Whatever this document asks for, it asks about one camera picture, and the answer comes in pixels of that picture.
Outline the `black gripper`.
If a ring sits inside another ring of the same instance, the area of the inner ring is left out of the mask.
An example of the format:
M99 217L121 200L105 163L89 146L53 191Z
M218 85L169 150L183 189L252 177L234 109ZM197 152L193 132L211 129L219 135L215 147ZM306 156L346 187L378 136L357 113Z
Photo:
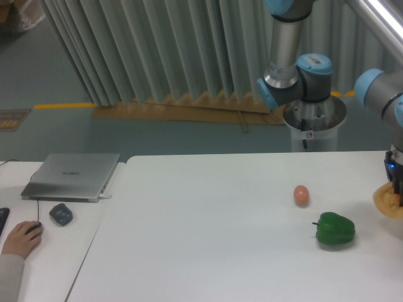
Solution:
M402 164L393 158L391 150L386 151L384 166L387 178L393 184L394 193L398 195L399 206L403 207L402 199Z

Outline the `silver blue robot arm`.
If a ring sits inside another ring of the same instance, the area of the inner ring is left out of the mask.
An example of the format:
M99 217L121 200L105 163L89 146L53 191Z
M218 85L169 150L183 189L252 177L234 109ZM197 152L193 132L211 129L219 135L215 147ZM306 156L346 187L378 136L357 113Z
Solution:
M297 50L302 23L312 1L266 1L274 19L270 64L257 87L269 108L283 107L295 152L333 151L339 126L345 121L344 103L331 95L332 63L325 55ZM402 71L370 69L355 82L356 98L393 131L384 166L388 184L374 197L378 204L402 208Z

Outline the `beige sleeved forearm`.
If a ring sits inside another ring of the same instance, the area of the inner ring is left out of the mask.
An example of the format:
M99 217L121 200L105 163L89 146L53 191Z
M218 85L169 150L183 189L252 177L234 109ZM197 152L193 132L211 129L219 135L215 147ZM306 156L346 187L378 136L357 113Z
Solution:
M20 255L1 254L1 301L17 301L25 260Z

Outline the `person's bare hand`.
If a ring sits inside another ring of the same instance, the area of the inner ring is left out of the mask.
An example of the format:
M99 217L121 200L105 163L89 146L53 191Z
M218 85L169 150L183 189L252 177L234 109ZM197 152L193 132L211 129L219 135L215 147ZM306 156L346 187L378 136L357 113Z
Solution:
M36 224L37 221L23 221L17 224L7 236L1 254L20 255L26 259L42 241L43 226L27 235L25 234L27 229Z

